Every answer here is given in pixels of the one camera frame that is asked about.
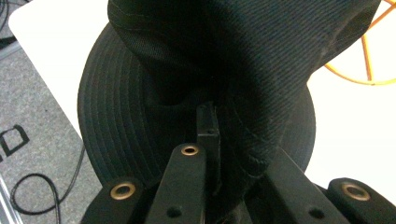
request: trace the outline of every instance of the gray carpet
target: gray carpet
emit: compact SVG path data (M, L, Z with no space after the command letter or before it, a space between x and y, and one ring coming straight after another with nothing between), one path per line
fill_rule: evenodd
M23 127L30 142L7 158L0 148L0 174L8 190L24 175L42 173L53 180L60 196L64 195L82 141L22 49L0 61L0 132L15 124ZM16 132L7 133L5 139L9 147L21 141ZM100 188L85 157L76 185L61 205L63 223L79 223ZM22 184L17 201L31 210L53 204L50 188L37 178ZM55 223L54 212L21 218L24 223Z

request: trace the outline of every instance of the white table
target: white table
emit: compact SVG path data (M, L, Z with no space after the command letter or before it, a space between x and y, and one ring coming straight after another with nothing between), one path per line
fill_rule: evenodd
M35 0L15 11L9 21L12 32L78 133L78 83L91 47L108 22L106 3L107 0ZM380 26L392 27L385 22ZM376 43L372 47L375 58L384 52L381 49L387 39L394 42L395 35L384 37L376 31L369 37ZM385 49L393 60L396 47L388 45ZM344 66L345 71L362 71L354 66L359 60L351 61L356 58L351 55L359 53L359 46L355 45L351 52L339 57L338 61L350 65ZM381 62L376 62L375 72L390 73ZM307 176L325 188L334 178L355 178L396 204L396 85L362 86L322 68L311 77L308 86L318 131Z

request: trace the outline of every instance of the hat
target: hat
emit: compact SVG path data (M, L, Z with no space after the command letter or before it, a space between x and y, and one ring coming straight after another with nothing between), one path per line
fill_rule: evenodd
M110 23L78 92L79 126L100 181L161 178L173 148L195 142L196 107L207 101L221 138L213 220L243 200L280 148L304 170L315 139L306 81L367 30L378 5L109 0Z

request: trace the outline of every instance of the coiled black cable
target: coiled black cable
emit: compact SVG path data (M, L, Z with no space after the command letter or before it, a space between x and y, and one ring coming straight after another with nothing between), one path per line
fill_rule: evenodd
M61 219L60 204L64 201L64 199L66 199L66 197L69 195L70 191L72 190L72 188L74 187L74 185L76 183L76 179L77 179L79 170L81 168L82 160L84 159L84 154L85 154L85 147L82 146L81 152L80 152L80 155L79 155L79 159L78 159L78 164L77 164L77 167L76 167L76 171L73 174L73 178L70 181L69 187L67 188L66 192L64 193L64 196L61 199L59 199L58 190L56 189L54 183L52 182L52 180L49 177L47 177L46 175L34 173L34 174L29 174L29 175L24 176L21 180L19 180L15 184L14 188L12 188L11 193L10 193L10 202L11 202L12 207L15 210L17 210L18 212L20 212L22 214L25 214L25 215L28 215L28 216L42 215L42 214L48 213L49 211L55 209L56 223L57 224L61 224L62 223L62 219ZM20 207L18 205L18 203L16 201L16 198L15 198L15 195L17 193L18 187L21 185L21 183L24 180L26 180L26 179L28 179L30 177L34 177L34 176L44 179L49 184L50 189L52 191L52 195L53 195L53 201L54 201L54 205L53 206L48 207L48 208L43 209L43 210L39 210L39 211L29 211L29 210L26 210L26 209L24 209L24 208L22 208L22 207Z

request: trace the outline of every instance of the black fabric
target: black fabric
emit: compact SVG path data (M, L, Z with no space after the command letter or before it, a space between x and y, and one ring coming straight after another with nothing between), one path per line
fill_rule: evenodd
M208 100L222 159L209 223L243 200L279 148L304 169L315 133L306 81L365 32L379 2L110 0L78 94L99 178L161 177L171 150L194 141L195 108Z

